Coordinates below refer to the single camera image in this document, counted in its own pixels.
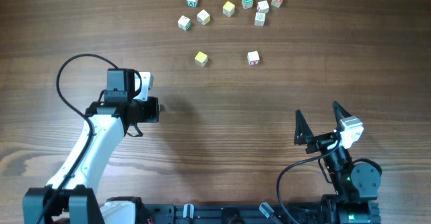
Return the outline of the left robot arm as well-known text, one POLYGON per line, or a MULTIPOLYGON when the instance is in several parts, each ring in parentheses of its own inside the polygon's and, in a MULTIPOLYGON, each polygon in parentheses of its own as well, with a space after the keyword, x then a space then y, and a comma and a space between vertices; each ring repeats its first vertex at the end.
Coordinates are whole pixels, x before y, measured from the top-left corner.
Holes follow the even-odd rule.
POLYGON ((138 223, 139 202, 123 200, 119 207, 98 206, 96 192, 108 160, 127 136, 129 127, 159 120, 160 105, 148 91, 150 72, 109 69, 107 87, 84 113, 79 139, 58 172, 43 188, 29 188, 23 198, 25 223, 52 223, 63 211, 70 223, 138 223))

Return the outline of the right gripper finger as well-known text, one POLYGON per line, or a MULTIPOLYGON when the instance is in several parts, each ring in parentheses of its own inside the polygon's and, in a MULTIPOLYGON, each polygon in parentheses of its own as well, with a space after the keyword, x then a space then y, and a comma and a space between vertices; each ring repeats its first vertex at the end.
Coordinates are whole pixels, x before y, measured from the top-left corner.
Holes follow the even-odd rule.
POLYGON ((337 101, 333 102, 333 111, 336 119, 336 123, 339 123, 339 121, 343 118, 351 117, 352 115, 345 110, 341 104, 337 101))
POLYGON ((294 144, 295 145, 309 144, 312 141, 314 135, 301 110, 297 110, 295 112, 295 116, 296 116, 296 128, 295 128, 295 135, 294 135, 294 144))

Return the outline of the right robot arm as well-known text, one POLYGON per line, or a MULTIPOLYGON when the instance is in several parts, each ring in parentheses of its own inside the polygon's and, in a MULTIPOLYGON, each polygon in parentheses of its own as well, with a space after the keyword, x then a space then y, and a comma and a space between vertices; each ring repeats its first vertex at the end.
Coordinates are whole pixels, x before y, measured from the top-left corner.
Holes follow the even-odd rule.
POLYGON ((362 135, 363 123, 338 102, 333 102, 333 111, 336 128, 314 135, 297 110, 294 143, 306 145, 307 154, 320 153, 319 167, 335 194, 324 194, 316 203, 294 204, 290 210, 299 223, 380 223, 375 200, 383 171, 372 160, 353 160, 348 152, 362 135))

